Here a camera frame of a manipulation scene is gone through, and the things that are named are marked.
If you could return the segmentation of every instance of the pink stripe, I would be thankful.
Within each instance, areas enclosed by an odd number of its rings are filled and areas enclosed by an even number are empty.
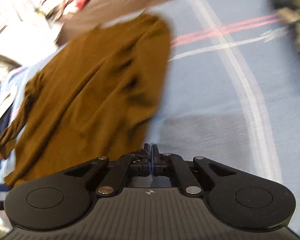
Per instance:
[[[203,29],[201,31],[179,35],[172,42],[177,42],[178,40],[187,39],[187,38],[191,38],[191,37],[196,36],[196,35],[204,34],[204,33],[210,32],[213,29],[222,29],[222,30],[224,30],[224,29],[227,29],[229,27],[236,27],[236,26],[241,26],[241,25],[253,23],[253,22],[258,22],[258,21],[261,21],[261,20],[270,19],[270,18],[275,17],[276,15],[277,14],[271,14],[271,15],[267,15],[267,16],[261,16],[261,17],[257,17],[257,18],[254,18],[254,19],[245,20],[245,21],[238,22],[238,23],[231,23],[231,24],[228,24],[228,25],[219,25],[219,26],[216,26],[214,28],[207,28],[207,29]]]
[[[211,30],[210,33],[206,34],[206,35],[201,35],[201,36],[197,36],[194,38],[190,38],[190,39],[185,39],[179,42],[176,42],[175,44],[172,44],[171,47],[176,47],[176,46],[180,46],[180,45],[184,45],[184,44],[189,44],[195,41],[200,41],[200,40],[204,40],[207,38],[214,38],[220,35],[224,35],[224,34],[228,34],[228,33],[235,33],[235,32],[239,32],[242,30],[249,30],[249,29],[254,29],[263,25],[268,25],[271,23],[275,23],[275,22],[279,22],[281,19],[273,19],[270,21],[266,21],[266,22],[261,22],[261,23],[255,23],[255,24],[249,24],[249,25],[245,25],[245,26],[240,26],[240,27],[236,27],[236,28],[231,28],[228,30]]]

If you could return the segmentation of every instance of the logo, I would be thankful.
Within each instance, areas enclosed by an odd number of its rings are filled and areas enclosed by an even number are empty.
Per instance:
[[[152,195],[152,194],[154,194],[155,192],[154,192],[152,189],[150,189],[150,190],[146,191],[146,193],[147,193],[148,195]]]

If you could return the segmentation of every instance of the silver screw head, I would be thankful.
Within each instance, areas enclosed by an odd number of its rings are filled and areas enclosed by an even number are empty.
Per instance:
[[[113,192],[113,188],[109,186],[103,186],[98,188],[98,192],[104,195],[110,194]]]
[[[189,186],[186,188],[188,194],[198,194],[201,192],[201,189],[197,186]]]

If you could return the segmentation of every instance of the mustard yellow cloth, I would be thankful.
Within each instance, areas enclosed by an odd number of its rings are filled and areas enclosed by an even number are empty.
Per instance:
[[[138,150],[160,102],[169,47],[167,25],[147,14],[71,41],[27,83],[18,116],[0,136],[0,157],[16,149],[5,183]]]

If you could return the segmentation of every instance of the ribbed surface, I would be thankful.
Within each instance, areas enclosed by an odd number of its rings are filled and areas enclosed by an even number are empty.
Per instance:
[[[244,232],[222,224],[204,202],[177,188],[125,188],[103,198],[77,224],[37,233],[16,229],[6,240],[295,240],[287,228],[268,233]]]

